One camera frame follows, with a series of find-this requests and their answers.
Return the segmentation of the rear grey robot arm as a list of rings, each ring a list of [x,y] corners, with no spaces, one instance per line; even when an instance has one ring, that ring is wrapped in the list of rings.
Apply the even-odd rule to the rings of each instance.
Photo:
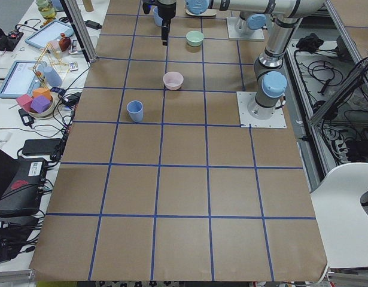
[[[262,29],[266,24],[266,16],[259,13],[241,11],[235,29],[240,34],[251,34]]]

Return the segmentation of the front grey robot arm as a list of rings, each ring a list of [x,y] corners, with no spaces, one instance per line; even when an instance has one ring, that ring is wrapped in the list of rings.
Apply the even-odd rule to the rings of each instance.
[[[264,52],[254,63],[258,84],[254,102],[261,108],[269,109],[275,107],[287,87],[287,80],[278,69],[282,66],[283,56],[293,34],[302,18],[316,12],[323,3],[323,1],[187,1],[186,7],[195,15],[212,8],[220,11],[235,10],[276,15]]]

